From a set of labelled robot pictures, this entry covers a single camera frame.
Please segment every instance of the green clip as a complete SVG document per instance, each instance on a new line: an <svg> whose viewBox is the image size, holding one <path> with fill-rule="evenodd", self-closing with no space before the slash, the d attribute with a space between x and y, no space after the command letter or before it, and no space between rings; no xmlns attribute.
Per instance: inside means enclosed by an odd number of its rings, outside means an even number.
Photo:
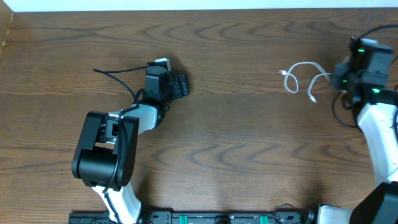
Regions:
<svg viewBox="0 0 398 224"><path fill-rule="evenodd" d="M180 215L180 224L188 224L188 217L186 215Z"/></svg>
<svg viewBox="0 0 398 224"><path fill-rule="evenodd" d="M268 224L268 217L267 216L260 217L260 224Z"/></svg>

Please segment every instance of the coiled white cord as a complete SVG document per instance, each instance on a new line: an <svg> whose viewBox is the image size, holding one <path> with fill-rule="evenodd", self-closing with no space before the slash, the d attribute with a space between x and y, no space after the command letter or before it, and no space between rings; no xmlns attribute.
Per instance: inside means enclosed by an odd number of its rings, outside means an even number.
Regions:
<svg viewBox="0 0 398 224"><path fill-rule="evenodd" d="M285 75L285 80L284 80L285 89L286 89L287 91L291 92L291 93L296 93L296 92L299 91L299 83L297 82L296 76L294 76L293 74L291 74L291 72L292 72L293 68L294 68L296 65L302 65L302 64L314 65L314 66L321 72L321 74L319 74L319 75L317 75L317 76L315 76L315 77L312 78L311 83L310 83L310 86L308 87L308 90L307 90L307 94L308 94L308 97L310 97L310 100L311 100L312 102L316 103L317 100L316 100L315 97L311 94L312 86L313 86L313 84L315 83L315 81L317 80L317 78L320 77L320 76L325 76L326 80L327 80L327 81L330 81L329 75L331 75L331 73L327 73L327 72L325 71L325 69L323 69L323 68L322 68L318 63L316 63L316 62L300 62L300 63L296 63L296 64L292 65L291 68L290 68L287 72L286 72L285 70L279 70L279 73L282 74L282 75ZM296 82L296 90L295 90L295 91L293 91L291 88L289 88L289 87L287 86L287 80L289 79L289 76L292 76L292 77L294 78L295 82Z"/></svg>

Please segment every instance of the white backdrop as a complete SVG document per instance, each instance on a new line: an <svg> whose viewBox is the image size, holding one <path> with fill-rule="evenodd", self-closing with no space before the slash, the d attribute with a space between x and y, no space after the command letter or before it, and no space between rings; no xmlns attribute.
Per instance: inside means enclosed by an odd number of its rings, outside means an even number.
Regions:
<svg viewBox="0 0 398 224"><path fill-rule="evenodd" d="M398 0L3 0L14 12L398 7Z"/></svg>

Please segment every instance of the green light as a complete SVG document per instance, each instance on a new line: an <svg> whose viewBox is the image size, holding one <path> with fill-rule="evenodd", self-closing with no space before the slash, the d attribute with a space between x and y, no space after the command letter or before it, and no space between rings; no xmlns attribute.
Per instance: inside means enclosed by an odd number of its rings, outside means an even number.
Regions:
<svg viewBox="0 0 398 224"><path fill-rule="evenodd" d="M380 93L380 90L379 90L379 89L376 89L376 88L373 88L372 91L373 91L374 93Z"/></svg>

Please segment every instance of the wooden table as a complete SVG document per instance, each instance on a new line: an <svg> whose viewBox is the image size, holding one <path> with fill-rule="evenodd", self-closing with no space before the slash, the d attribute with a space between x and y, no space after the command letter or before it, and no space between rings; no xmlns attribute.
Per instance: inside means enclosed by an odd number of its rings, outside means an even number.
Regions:
<svg viewBox="0 0 398 224"><path fill-rule="evenodd" d="M374 188L363 135L334 119L335 90L325 79L313 90L318 103L308 99L318 71L298 67L300 91L291 94L278 70L315 61L332 72L352 35L397 22L396 9L16 14L0 61L0 222L65 223L71 211L104 210L73 178L72 157L87 112L120 110L132 97L92 68L160 57L188 74L191 95L139 136L132 182L142 203L354 208ZM396 30L372 37L398 47ZM144 71L118 77L133 90L144 87Z"/></svg>

